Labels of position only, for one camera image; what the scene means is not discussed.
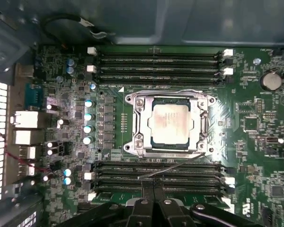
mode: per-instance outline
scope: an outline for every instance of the capacitor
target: capacitor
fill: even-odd
[[[46,181],[48,181],[48,180],[49,180],[49,179],[48,179],[48,176],[44,176],[44,177],[43,177],[43,181],[44,181],[44,182],[46,182]]]
[[[97,85],[96,84],[91,84],[89,87],[93,91],[95,91],[97,89]]]
[[[83,131],[85,133],[90,133],[90,132],[95,131],[95,127],[94,126],[84,126]]]
[[[65,185],[70,185],[71,184],[71,179],[69,177],[65,177],[63,182],[64,182]]]
[[[48,105],[46,106],[46,108],[47,108],[48,110],[54,110],[54,111],[57,111],[57,110],[58,110],[58,106],[53,105],[53,104],[48,104]]]
[[[62,76],[57,76],[56,77],[57,83],[62,83],[63,82],[63,77]]]
[[[92,137],[85,137],[85,138],[83,139],[83,143],[84,143],[85,145],[88,145],[88,144],[90,144],[90,143],[92,143],[92,142],[94,142],[94,138],[92,138]]]
[[[84,114],[84,120],[86,121],[93,121],[95,118],[96,116],[94,114],[89,114],[89,113]]]
[[[70,74],[73,77],[76,75],[76,70],[73,67],[67,67],[66,73]]]
[[[58,142],[48,142],[47,143],[48,148],[55,148],[57,146],[59,146]]]
[[[276,91],[282,85],[282,78],[277,72],[270,70],[260,78],[260,85],[265,91]]]
[[[66,64],[67,64],[68,66],[72,66],[73,68],[75,68],[76,65],[77,65],[77,64],[75,63],[74,59],[72,59],[72,58],[69,58],[69,59],[67,60]]]
[[[60,125],[67,125],[67,124],[70,124],[70,121],[67,120],[67,119],[60,119],[60,120],[58,120],[58,123]]]
[[[71,169],[65,169],[63,173],[64,176],[69,177],[71,175],[71,172],[72,172]]]
[[[52,148],[47,151],[47,155],[56,155],[59,153],[59,150],[57,148]]]
[[[85,105],[86,107],[94,107],[95,104],[96,104],[96,103],[95,103],[94,101],[91,101],[91,100],[86,100],[85,103],[84,103],[84,105]]]

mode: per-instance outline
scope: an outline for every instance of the chip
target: chip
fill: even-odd
[[[152,114],[151,135],[155,143],[186,144],[188,142],[191,120],[186,105],[155,105]]]
[[[80,187],[82,186],[82,183],[81,183],[81,182],[76,182],[76,183],[75,183],[75,186],[76,186],[77,188],[80,188]]]
[[[112,105],[106,105],[104,106],[104,112],[105,113],[113,113],[115,112],[115,107]]]
[[[114,115],[104,115],[104,121],[105,122],[113,122],[115,120]]]
[[[112,193],[110,193],[110,192],[101,193],[100,197],[101,197],[102,199],[108,199],[108,200],[110,200],[110,198],[112,197]]]
[[[104,134],[104,140],[108,140],[108,141],[110,141],[110,140],[113,140],[114,139],[114,137],[115,137],[115,135],[113,134],[113,133],[105,133]]]
[[[82,171],[82,166],[81,166],[81,165],[77,165],[77,166],[76,166],[76,170],[77,170],[77,171]]]
[[[105,103],[114,103],[115,97],[107,96],[105,97]]]
[[[82,112],[75,112],[75,118],[82,119]]]
[[[86,163],[84,165],[84,170],[90,171],[91,170],[91,163]]]
[[[64,100],[68,99],[68,94],[67,93],[62,94],[61,99],[64,99]]]
[[[84,189],[84,190],[90,190],[90,189],[91,189],[91,183],[84,182],[84,184],[83,184],[83,189]]]
[[[283,186],[281,185],[273,185],[271,187],[271,196],[273,197],[283,197],[284,191]]]
[[[104,125],[104,131],[113,131],[115,129],[114,124],[105,124]]]
[[[83,152],[79,152],[78,153],[78,158],[84,158],[84,153]]]
[[[103,148],[104,149],[113,149],[114,148],[114,144],[113,143],[104,143],[103,144]]]

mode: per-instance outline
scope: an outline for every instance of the solid capacitor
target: solid capacitor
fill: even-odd
[[[58,123],[59,123],[60,125],[67,125],[67,124],[70,124],[70,121],[67,120],[67,119],[60,119],[60,120],[58,121]]]
[[[94,101],[91,101],[91,100],[86,100],[84,105],[86,107],[94,107],[95,106],[95,102]]]
[[[72,58],[69,58],[69,59],[67,60],[66,64],[67,64],[68,66],[73,67],[73,68],[76,67],[76,63],[75,63],[74,59],[72,59]]]
[[[85,133],[90,133],[90,132],[93,132],[95,130],[95,128],[93,127],[93,126],[85,126],[84,128],[83,128],[83,131],[85,132]]]
[[[48,142],[47,143],[47,147],[48,148],[55,148],[55,147],[57,147],[59,144],[58,144],[58,142]]]
[[[57,110],[58,110],[58,106],[53,105],[53,104],[48,104],[48,105],[46,106],[46,108],[47,108],[48,110],[54,110],[54,111],[57,111]]]
[[[76,75],[76,70],[73,67],[67,67],[66,72],[70,74],[72,77]]]

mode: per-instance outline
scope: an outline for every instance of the expansion slot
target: expansion slot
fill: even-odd
[[[149,162],[115,162],[115,161],[96,161],[93,163],[95,167],[103,167],[103,166],[113,166],[113,167],[170,167],[175,163],[167,163],[167,162],[157,162],[157,163],[149,163]],[[221,164],[211,164],[211,163],[186,163],[182,164],[178,168],[209,168],[216,169],[219,167],[224,167]]]
[[[111,176],[111,175],[118,175],[118,176],[140,176],[144,174],[149,174],[153,173],[154,171],[152,170],[144,170],[144,171],[127,171],[127,170],[94,170],[95,173],[97,173],[98,176]],[[197,172],[197,171],[176,171],[176,172],[171,172],[167,171],[164,174],[158,174],[158,176],[164,176],[164,177],[185,177],[185,178],[190,178],[190,177],[223,177],[223,175],[219,172]]]
[[[128,62],[114,62],[114,63],[101,63],[98,65],[101,69],[113,69],[113,68],[194,68],[194,69],[218,69],[219,63],[214,62],[138,62],[138,63],[128,63]]]
[[[127,187],[127,186],[99,186],[97,188],[94,188],[95,192],[140,192],[141,187]],[[181,193],[181,192],[188,192],[188,193],[194,193],[194,194],[202,194],[202,195],[217,195],[217,196],[223,196],[224,190],[219,190],[218,188],[214,187],[203,187],[203,188],[197,188],[197,187],[190,187],[190,188],[165,188],[163,187],[164,192],[170,192],[170,193]]]
[[[134,53],[134,52],[116,52],[116,53],[105,53],[100,55],[104,58],[175,58],[175,59],[200,59],[200,60],[213,60],[218,61],[220,59],[220,53]]]
[[[119,84],[119,85],[154,85],[154,86],[209,86],[216,87],[224,85],[224,80],[163,80],[163,79],[99,79],[95,80],[98,84]]]

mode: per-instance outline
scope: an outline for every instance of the dimm slot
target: dimm slot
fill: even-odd
[[[216,69],[207,69],[204,67],[201,67],[199,69],[196,68],[181,68],[181,67],[102,67],[100,70],[100,73],[157,73],[157,72],[186,72],[186,74],[189,74],[189,72],[212,72],[215,74],[217,72]]]
[[[117,79],[99,79],[96,82],[100,85],[104,84],[118,84],[118,85],[164,85],[164,86],[209,86],[216,87],[224,85],[224,80],[216,81],[204,81],[204,80],[141,80],[141,79],[129,79],[129,80],[117,80]]]
[[[94,188],[95,192],[132,192],[132,191],[141,191],[141,187],[122,187],[122,186],[99,186]],[[195,194],[203,194],[203,195],[218,195],[223,196],[224,193],[216,188],[163,188],[164,192],[170,193],[180,193],[180,192],[189,192]]]
[[[149,163],[149,162],[115,162],[115,161],[96,161],[94,162],[94,165],[96,167],[98,166],[113,166],[113,167],[170,167],[175,165],[176,163],[167,163],[167,162],[158,162],[158,163]],[[211,164],[211,163],[186,163],[182,164],[178,168],[217,168],[217,167],[223,167],[222,165],[216,165],[216,164]]]
[[[219,61],[215,60],[207,60],[207,59],[175,59],[175,58],[104,58],[100,60],[100,64],[104,63],[113,63],[113,64],[127,64],[127,63],[162,63],[162,64],[193,64],[193,63],[200,63],[200,64],[208,64],[208,63],[215,63],[219,64]]]
[[[101,69],[109,69],[109,68],[118,68],[118,67],[129,67],[129,68],[150,68],[150,67],[158,67],[158,68],[198,68],[198,69],[218,69],[218,63],[210,63],[210,62],[185,62],[185,63],[170,63],[170,62],[140,62],[140,63],[102,63],[99,65]]]
[[[106,175],[117,175],[117,176],[140,176],[143,174],[147,174],[147,173],[152,173],[153,171],[139,171],[139,172],[130,172],[130,171],[121,171],[121,170],[112,170],[112,171],[97,171],[94,170],[95,173],[98,174],[98,176],[106,176]],[[164,174],[157,174],[157,176],[164,176],[164,177],[186,177],[186,178],[190,178],[190,177],[216,177],[216,176],[223,176],[222,174],[220,174],[219,172],[216,173],[204,173],[204,172],[164,172]]]
[[[166,181],[162,180],[161,183],[168,187],[188,187],[188,186],[194,186],[194,187],[217,187],[221,186],[222,184],[216,180],[216,181]],[[94,184],[96,185],[141,185],[141,181],[137,179],[116,179],[116,180],[108,180],[108,179],[97,179],[94,181]]]
[[[172,58],[208,58],[212,60],[217,60],[220,57],[220,53],[136,53],[136,52],[110,52],[110,53],[103,53],[100,54],[101,58],[159,58],[159,57],[172,57]]]

